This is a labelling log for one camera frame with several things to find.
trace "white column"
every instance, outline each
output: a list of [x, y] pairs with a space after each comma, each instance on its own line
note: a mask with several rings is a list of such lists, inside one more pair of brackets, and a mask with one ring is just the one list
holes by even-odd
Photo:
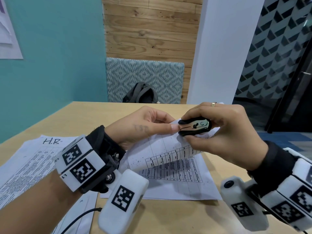
[[264, 0], [203, 0], [187, 104], [232, 104]]

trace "gray backpack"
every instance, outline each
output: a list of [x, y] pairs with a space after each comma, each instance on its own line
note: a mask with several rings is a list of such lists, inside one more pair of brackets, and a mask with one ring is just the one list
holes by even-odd
[[158, 95], [149, 84], [145, 82], [136, 83], [122, 100], [123, 103], [144, 103], [155, 104], [158, 102]]

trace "person's right hand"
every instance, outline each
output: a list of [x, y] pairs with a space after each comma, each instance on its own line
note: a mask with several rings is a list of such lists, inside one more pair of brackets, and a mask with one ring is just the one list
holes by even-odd
[[255, 170], [268, 151], [241, 105], [201, 103], [190, 109], [182, 120], [202, 116], [220, 129], [211, 138], [188, 135], [185, 139], [193, 149], [209, 152], [247, 170]]

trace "white paper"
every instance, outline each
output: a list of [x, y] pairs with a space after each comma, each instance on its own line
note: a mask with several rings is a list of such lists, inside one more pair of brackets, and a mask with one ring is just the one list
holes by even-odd
[[[138, 174], [150, 182], [143, 199], [222, 199], [201, 154], [144, 169]], [[100, 197], [108, 198], [110, 194], [111, 191]]]
[[[75, 138], [42, 135], [37, 139], [24, 142], [21, 148], [0, 167], [0, 209], [54, 170], [54, 155]], [[94, 208], [97, 194], [91, 191], [84, 194], [52, 233], [61, 233], [77, 216]], [[66, 233], [89, 233], [92, 218], [93, 213], [85, 215]]]
[[0, 59], [23, 59], [4, 0], [0, 0]]
[[[218, 129], [219, 127], [197, 136], [209, 138], [213, 136]], [[190, 144], [186, 142], [182, 136], [175, 133], [173, 135], [153, 135], [136, 143], [127, 151], [127, 158], [130, 169], [133, 171], [140, 171], [179, 159], [188, 158], [198, 153], [201, 153], [201, 151], [192, 149]]]

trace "chair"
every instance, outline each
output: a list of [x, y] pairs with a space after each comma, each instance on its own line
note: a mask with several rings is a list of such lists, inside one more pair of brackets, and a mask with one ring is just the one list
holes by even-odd
[[106, 58], [109, 102], [122, 102], [137, 82], [150, 84], [164, 104], [180, 104], [184, 63]]

